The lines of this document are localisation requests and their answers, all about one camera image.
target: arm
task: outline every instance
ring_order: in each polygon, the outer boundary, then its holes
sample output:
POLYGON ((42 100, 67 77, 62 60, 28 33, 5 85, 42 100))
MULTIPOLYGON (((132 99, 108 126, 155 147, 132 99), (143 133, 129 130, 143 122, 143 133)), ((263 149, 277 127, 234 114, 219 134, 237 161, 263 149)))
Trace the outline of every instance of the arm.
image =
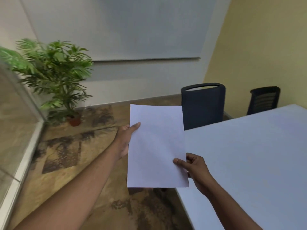
POLYGON ((15 228, 22 229, 79 229, 93 208, 115 163, 128 153, 132 133, 137 123, 119 127, 110 146, 82 172, 68 182, 15 228))
POLYGON ((188 171, 198 190, 211 202, 225 230, 262 230, 216 182, 201 156, 187 153, 187 162, 175 158, 174 163, 188 171))

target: paper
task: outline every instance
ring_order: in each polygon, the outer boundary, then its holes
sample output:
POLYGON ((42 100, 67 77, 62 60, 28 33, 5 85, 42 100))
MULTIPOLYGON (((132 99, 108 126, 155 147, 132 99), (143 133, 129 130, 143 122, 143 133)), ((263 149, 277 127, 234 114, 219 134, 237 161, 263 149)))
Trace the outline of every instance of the paper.
POLYGON ((186 161, 181 106, 130 106, 132 134, 128 152, 128 187, 189 187, 188 174, 173 163, 186 161))

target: chair backrest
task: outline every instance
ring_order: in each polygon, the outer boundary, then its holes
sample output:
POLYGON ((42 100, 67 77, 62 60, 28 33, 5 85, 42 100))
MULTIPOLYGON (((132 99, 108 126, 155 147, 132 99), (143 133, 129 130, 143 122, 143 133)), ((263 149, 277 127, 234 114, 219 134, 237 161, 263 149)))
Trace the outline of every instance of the chair backrest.
POLYGON ((277 108, 279 94, 280 88, 277 86, 252 89, 247 115, 277 108))
POLYGON ((219 83, 190 85, 181 89, 184 129, 221 122, 224 114, 226 88, 219 83), (213 88, 189 89, 214 86, 213 88))

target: glass wall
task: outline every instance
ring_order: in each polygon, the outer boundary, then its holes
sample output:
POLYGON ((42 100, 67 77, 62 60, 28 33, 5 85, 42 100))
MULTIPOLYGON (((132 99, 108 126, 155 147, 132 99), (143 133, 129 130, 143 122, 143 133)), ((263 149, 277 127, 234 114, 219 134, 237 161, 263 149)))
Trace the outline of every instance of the glass wall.
POLYGON ((14 201, 6 198, 18 193, 10 189, 12 182, 24 178, 42 126, 43 119, 17 75, 0 63, 0 229, 5 224, 2 215, 9 216, 14 201))

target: table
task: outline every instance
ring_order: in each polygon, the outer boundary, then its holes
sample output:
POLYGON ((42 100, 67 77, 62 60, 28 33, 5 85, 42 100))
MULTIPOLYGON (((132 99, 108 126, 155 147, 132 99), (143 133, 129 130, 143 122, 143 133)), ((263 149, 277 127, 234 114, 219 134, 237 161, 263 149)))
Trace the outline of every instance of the table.
MULTIPOLYGON (((306 109, 294 104, 190 129, 185 143, 263 229, 307 229, 306 109)), ((224 229, 189 185, 176 190, 194 229, 224 229)))

